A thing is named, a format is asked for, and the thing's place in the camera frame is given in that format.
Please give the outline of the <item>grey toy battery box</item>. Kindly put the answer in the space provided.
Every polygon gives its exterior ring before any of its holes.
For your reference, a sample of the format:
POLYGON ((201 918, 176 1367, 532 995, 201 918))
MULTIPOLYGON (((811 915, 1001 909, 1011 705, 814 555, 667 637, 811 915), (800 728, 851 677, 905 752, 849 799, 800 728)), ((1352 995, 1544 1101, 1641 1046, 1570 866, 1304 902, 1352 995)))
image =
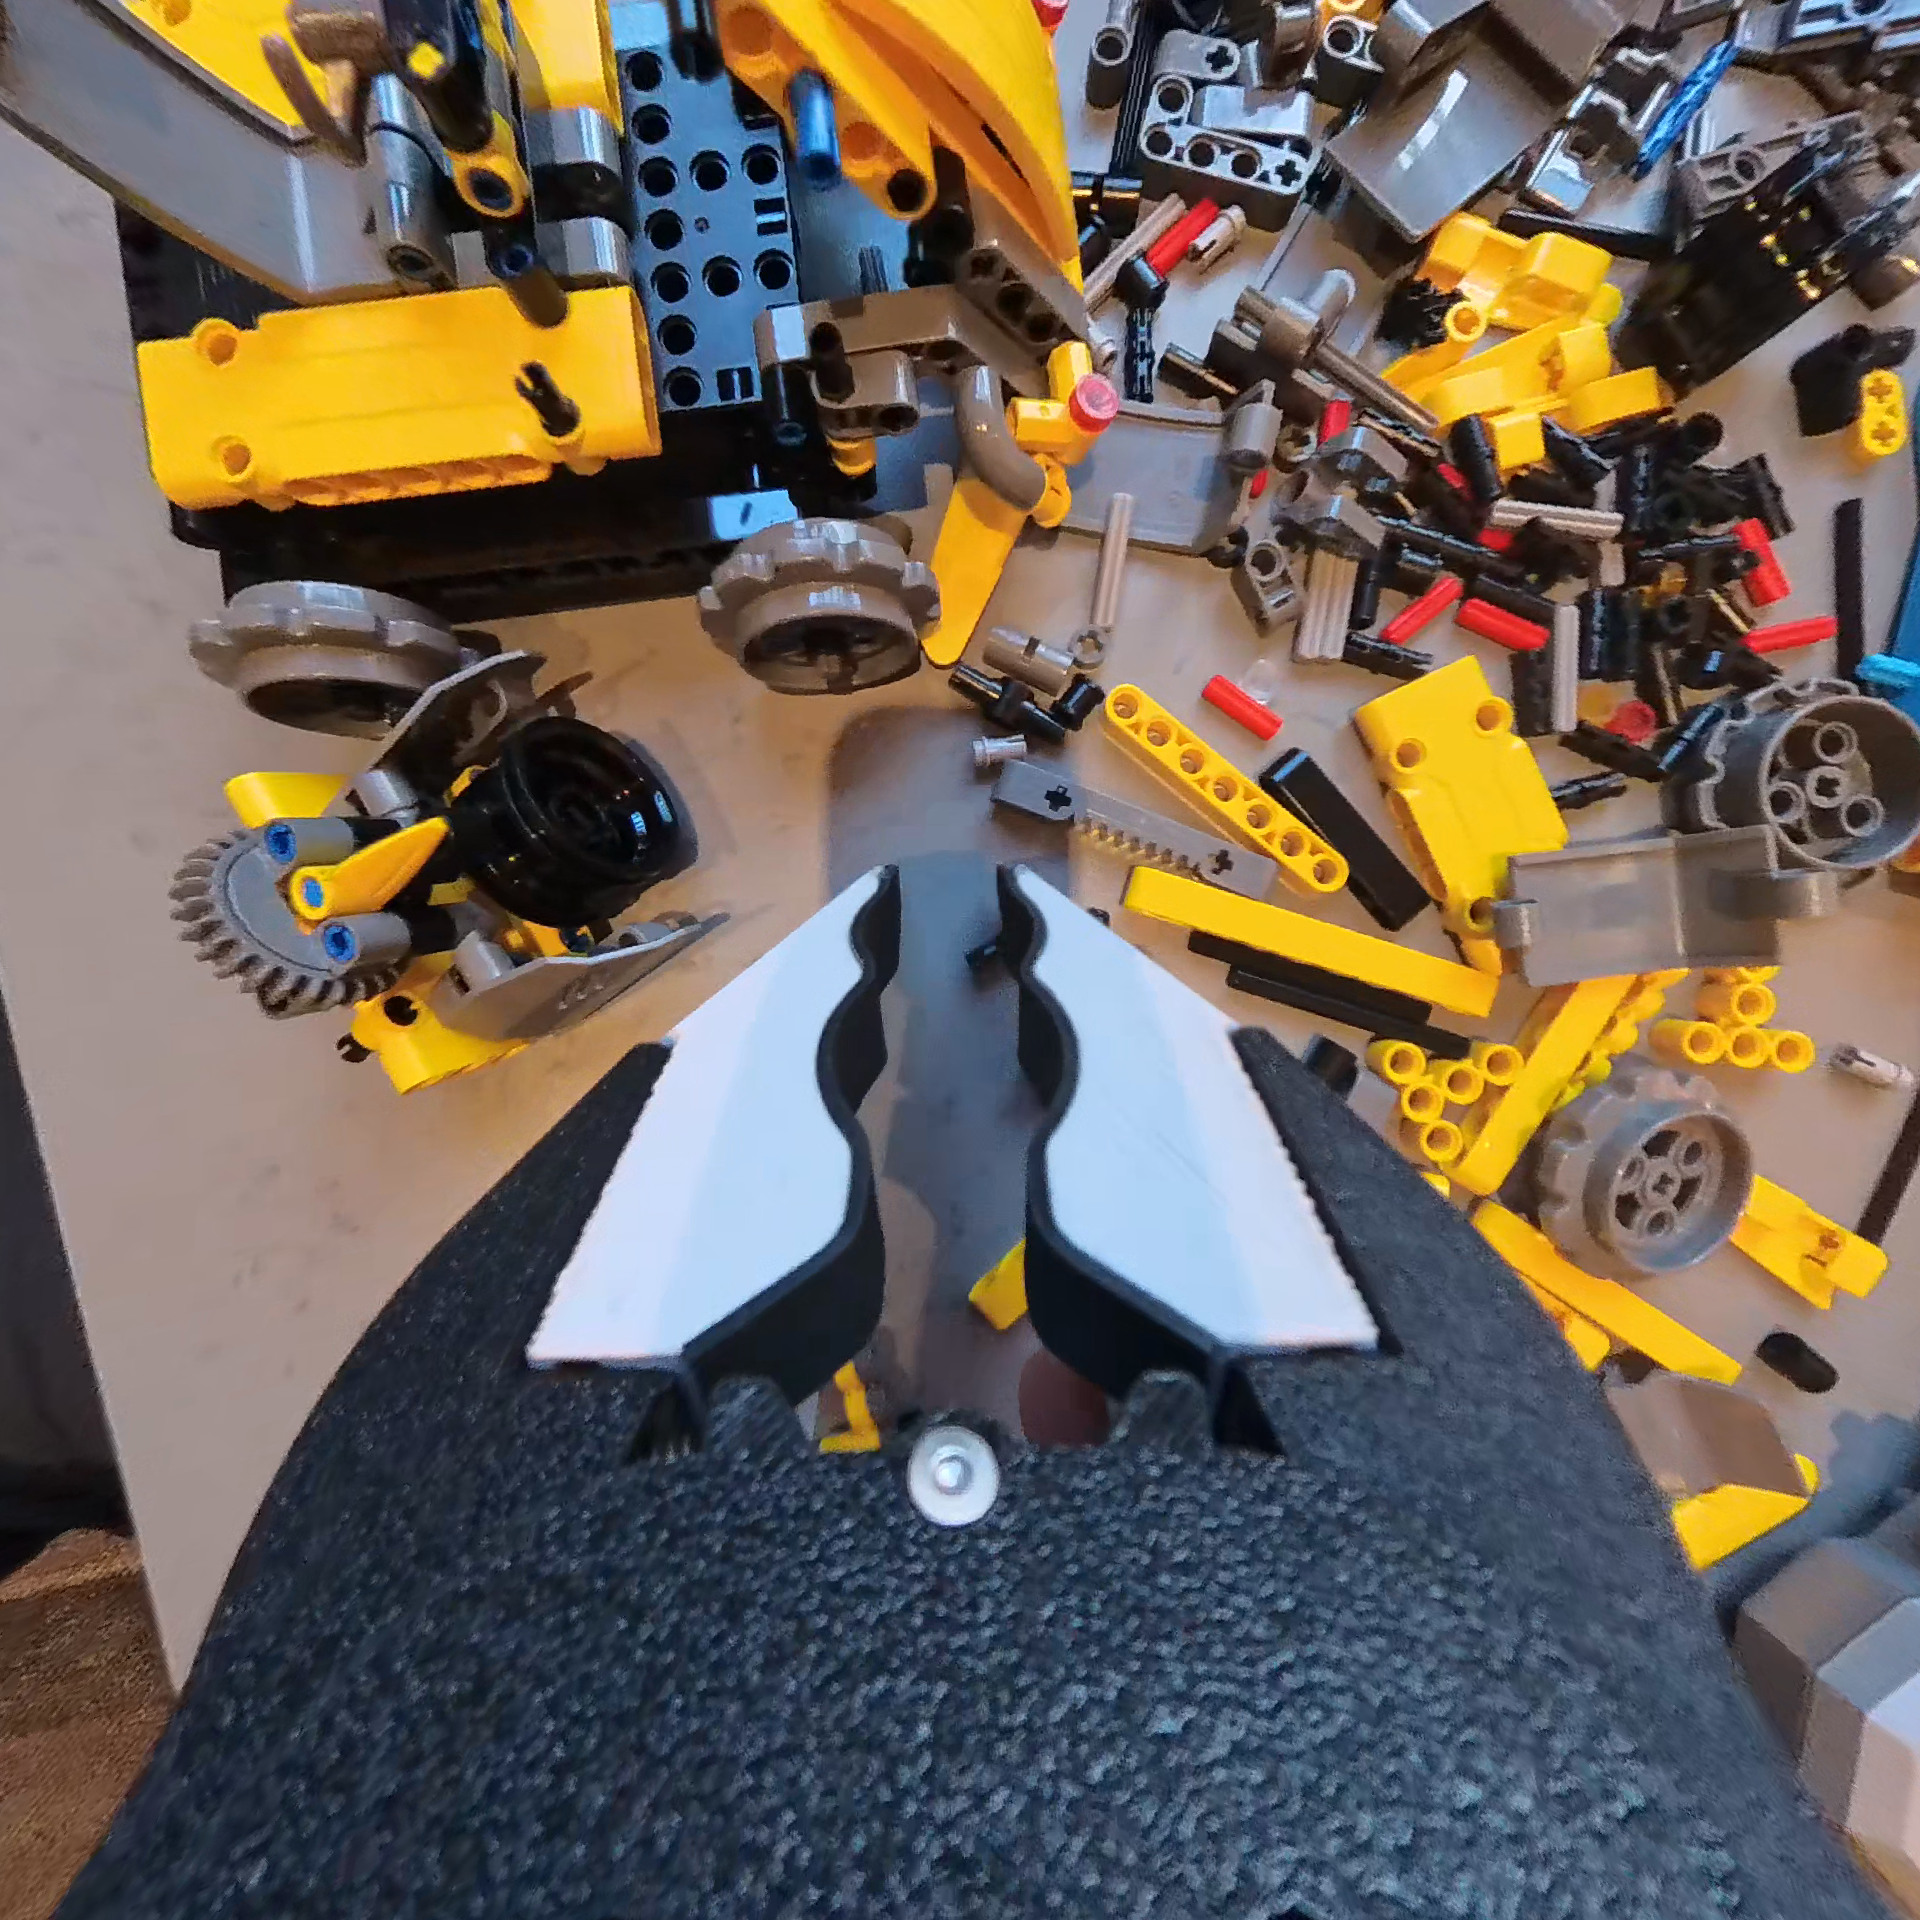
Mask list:
POLYGON ((1802 1784, 1916 1913, 1917 1502, 1808 1547, 1753 1590, 1736 1654, 1802 1784))

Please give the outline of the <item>grey desk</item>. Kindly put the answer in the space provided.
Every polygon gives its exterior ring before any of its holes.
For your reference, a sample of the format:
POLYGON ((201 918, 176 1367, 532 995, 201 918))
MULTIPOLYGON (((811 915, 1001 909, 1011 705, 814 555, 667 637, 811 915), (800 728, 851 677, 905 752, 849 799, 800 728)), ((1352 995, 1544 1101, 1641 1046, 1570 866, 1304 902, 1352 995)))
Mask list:
MULTIPOLYGON (((1021 1346, 997 1350, 955 1296, 1019 1235, 1034 1101, 1013 993, 963 952, 997 921, 1000 862, 1113 909, 1118 857, 1001 818, 971 771, 976 719, 928 669, 789 699, 720 656, 691 600, 506 622, 508 643, 590 671, 584 713, 634 731, 691 799, 696 866, 642 915, 726 922, 578 1031, 395 1095, 339 1058, 337 1014, 265 1019, 170 918, 179 859, 228 821, 227 776, 334 771, 357 744, 261 722, 187 659, 221 585, 153 491, 113 208, 11 127, 2 240, 6 1008, 173 1679, 307 1413, 417 1262, 626 1049, 878 862, 905 898, 865 1107, 886 1311, 931 1393, 1013 1405, 1021 1346)), ((1794 1328, 1836 1362, 1827 1397, 1746 1379, 1824 1461, 1854 1416, 1916 1408, 1916 1193, 1888 1256, 1832 1311, 1739 1254, 1662 1298, 1738 1358, 1794 1328)))

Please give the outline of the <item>yellow grey wheel assembly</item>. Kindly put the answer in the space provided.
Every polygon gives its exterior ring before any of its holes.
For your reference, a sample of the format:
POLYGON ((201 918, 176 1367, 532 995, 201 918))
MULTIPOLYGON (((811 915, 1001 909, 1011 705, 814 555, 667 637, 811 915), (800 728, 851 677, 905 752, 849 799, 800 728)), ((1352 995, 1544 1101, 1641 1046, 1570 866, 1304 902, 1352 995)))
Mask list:
POLYGON ((216 975, 272 1019, 346 1009, 340 1053, 403 1095, 578 1025, 720 925, 622 921, 691 864, 693 827, 637 743, 536 687, 539 663, 432 682, 348 779, 228 779, 238 824, 170 888, 216 975))

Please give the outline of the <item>yellow black toy vehicle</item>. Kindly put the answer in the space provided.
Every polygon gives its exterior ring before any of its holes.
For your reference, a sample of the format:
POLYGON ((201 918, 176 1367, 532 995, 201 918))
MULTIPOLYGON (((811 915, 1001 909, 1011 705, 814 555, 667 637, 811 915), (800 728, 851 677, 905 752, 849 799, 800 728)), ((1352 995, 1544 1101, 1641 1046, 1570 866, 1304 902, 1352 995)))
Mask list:
POLYGON ((118 205, 192 658, 377 733, 501 616, 697 594, 780 693, 970 648, 1115 421, 1065 3, 4 3, 118 205))

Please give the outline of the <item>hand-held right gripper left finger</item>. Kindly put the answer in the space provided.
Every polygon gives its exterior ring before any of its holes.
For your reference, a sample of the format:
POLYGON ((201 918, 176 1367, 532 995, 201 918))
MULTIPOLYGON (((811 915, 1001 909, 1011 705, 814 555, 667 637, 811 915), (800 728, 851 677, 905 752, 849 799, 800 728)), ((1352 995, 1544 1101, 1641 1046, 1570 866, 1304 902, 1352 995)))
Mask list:
POLYGON ((885 1067, 901 874, 861 872, 678 1022, 530 1336, 530 1365, 667 1371, 811 1398, 885 1287, 858 1106, 885 1067))

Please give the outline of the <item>pile of toy parts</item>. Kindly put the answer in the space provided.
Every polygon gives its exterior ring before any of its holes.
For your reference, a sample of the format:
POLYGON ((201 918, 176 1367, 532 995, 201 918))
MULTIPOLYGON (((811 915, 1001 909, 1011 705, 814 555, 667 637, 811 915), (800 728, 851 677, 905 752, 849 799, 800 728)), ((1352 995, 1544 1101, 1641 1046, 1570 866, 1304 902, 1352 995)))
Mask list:
POLYGON ((1384 373, 1435 423, 1362 464, 1379 543, 1280 517, 1294 665, 1384 677, 1352 728, 1387 838, 1304 739, 1249 774, 1149 687, 1100 725, 1171 818, 1043 758, 1000 810, 1126 866, 1238 995, 1366 1034, 1403 1151, 1518 1271, 1621 1413, 1682 1547, 1731 1593, 1869 1530, 1916 1423, 1777 1423, 1854 1376, 1808 1338, 1916 1213, 1916 637, 1865 647, 1865 496, 1916 400, 1916 327, 1851 325, 1746 375, 1842 286, 1916 281, 1916 3, 1788 3, 1827 115, 1691 149, 1619 313, 1625 242, 1459 210, 1385 302, 1384 373))

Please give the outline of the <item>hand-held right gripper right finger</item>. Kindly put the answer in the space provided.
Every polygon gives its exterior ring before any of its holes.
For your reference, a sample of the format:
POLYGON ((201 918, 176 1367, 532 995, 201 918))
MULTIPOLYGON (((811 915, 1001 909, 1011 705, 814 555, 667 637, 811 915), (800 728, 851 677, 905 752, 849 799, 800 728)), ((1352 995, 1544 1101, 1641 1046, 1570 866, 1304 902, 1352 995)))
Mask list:
POLYGON ((1268 1425, 1249 1374, 1372 1353, 1379 1328, 1262 1101, 1237 1025, 1028 866, 1005 867, 1024 1158, 1024 1298, 1112 1400, 1154 1374, 1212 1425, 1268 1425))

